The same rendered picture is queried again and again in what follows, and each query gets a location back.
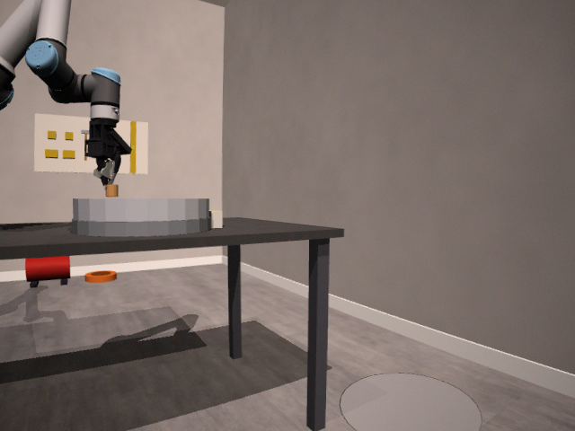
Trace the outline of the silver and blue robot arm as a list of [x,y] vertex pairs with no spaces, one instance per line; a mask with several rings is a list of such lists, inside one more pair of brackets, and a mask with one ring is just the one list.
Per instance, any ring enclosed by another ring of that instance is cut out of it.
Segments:
[[23,0],[1,26],[0,110],[13,98],[14,69],[25,56],[27,66],[48,86],[54,101],[90,102],[90,120],[119,123],[119,74],[94,68],[91,75],[77,75],[66,62],[71,1]]

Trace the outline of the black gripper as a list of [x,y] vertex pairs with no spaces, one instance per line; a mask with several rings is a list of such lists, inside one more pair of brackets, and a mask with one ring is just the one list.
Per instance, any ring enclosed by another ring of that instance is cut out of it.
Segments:
[[[121,163],[118,142],[110,136],[111,129],[115,128],[116,125],[116,122],[109,120],[90,120],[89,139],[84,140],[84,156],[96,158],[98,167],[93,170],[93,175],[102,180],[105,191],[106,185],[114,182]],[[86,152],[86,145],[88,145],[88,153]]]

